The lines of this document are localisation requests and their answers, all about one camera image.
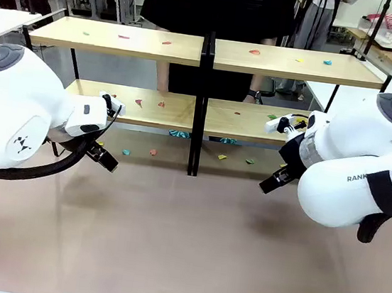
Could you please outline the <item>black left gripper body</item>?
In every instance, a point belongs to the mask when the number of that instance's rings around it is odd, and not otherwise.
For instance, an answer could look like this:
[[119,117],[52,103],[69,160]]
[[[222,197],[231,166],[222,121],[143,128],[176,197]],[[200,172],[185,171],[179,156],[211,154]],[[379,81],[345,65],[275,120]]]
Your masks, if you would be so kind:
[[88,133],[83,135],[83,148],[81,149],[83,154],[96,155],[98,144],[97,139],[98,133]]

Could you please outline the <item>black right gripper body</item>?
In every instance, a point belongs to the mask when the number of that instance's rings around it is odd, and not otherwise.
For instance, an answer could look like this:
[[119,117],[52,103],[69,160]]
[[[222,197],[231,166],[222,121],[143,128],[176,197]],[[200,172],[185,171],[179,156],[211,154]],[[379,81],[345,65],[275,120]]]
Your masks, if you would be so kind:
[[289,140],[280,150],[280,156],[284,160],[286,166],[281,167],[279,172],[287,175],[289,178],[300,179],[306,171],[306,166],[300,158],[300,144],[305,136],[300,134]]

